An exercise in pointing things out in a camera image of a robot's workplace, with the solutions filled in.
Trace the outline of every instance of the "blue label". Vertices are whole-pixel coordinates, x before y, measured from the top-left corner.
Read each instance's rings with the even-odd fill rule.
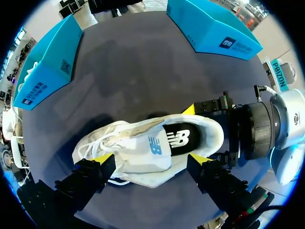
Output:
[[[277,59],[274,59],[270,63],[271,63],[272,69],[276,75],[276,80],[278,82],[281,92],[288,91],[289,88],[288,88],[287,81],[286,81],[286,78],[282,71],[280,63],[277,61]]]
[[[162,154],[161,146],[160,146],[160,141],[158,138],[154,137],[148,137],[149,140],[149,145],[151,147],[152,154]]]

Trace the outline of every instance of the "shoe tongue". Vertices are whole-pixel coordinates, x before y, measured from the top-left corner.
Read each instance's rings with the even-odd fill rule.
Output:
[[[168,169],[171,164],[171,149],[162,126],[145,134],[124,136],[115,143],[122,146],[117,151],[124,162],[122,172],[158,172]]]

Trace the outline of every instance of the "printed logo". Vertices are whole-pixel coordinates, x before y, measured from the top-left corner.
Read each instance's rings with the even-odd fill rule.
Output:
[[[33,103],[33,101],[29,99],[23,99],[22,103],[26,105],[30,105],[31,103]]]
[[[298,124],[300,124],[300,118],[299,118],[299,115],[298,115],[298,113],[295,113],[295,117],[294,117],[294,120],[295,120],[295,125],[298,125]]]
[[[189,130],[179,130],[176,135],[170,132],[167,133],[167,139],[172,148],[185,146],[189,142],[188,136],[190,133]]]
[[[235,43],[236,40],[230,38],[230,37],[226,37],[224,39],[223,42],[221,42],[221,44],[219,45],[219,47],[221,48],[225,48],[225,49],[229,49],[234,43]]]
[[[160,146],[160,140],[158,138],[154,137],[148,137],[149,145],[151,147],[152,154],[162,154],[161,146]]]

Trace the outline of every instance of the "qr code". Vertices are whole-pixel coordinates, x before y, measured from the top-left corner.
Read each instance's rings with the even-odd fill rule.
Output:
[[[67,74],[70,74],[70,68],[71,68],[71,65],[68,62],[66,62],[65,60],[62,60],[61,70],[63,70]]]

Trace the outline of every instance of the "window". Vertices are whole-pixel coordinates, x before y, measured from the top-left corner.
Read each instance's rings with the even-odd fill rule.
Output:
[[[5,69],[7,68],[8,64],[10,62],[10,59],[12,58],[13,54],[14,54],[13,51],[9,51],[8,54],[6,55],[6,58],[5,58],[4,62],[3,62],[3,66],[2,66],[2,69],[1,69],[0,80],[3,78]]]
[[[15,43],[16,43],[16,45],[19,45],[20,44],[20,40],[16,39]]]
[[[8,55],[8,60],[10,60],[11,59],[11,57],[13,56],[13,51],[9,51],[9,55]]]
[[[23,29],[23,27],[20,29],[20,31],[17,33],[17,36],[15,38],[15,45],[19,45],[20,41],[22,40],[23,36],[25,35],[26,31]]]

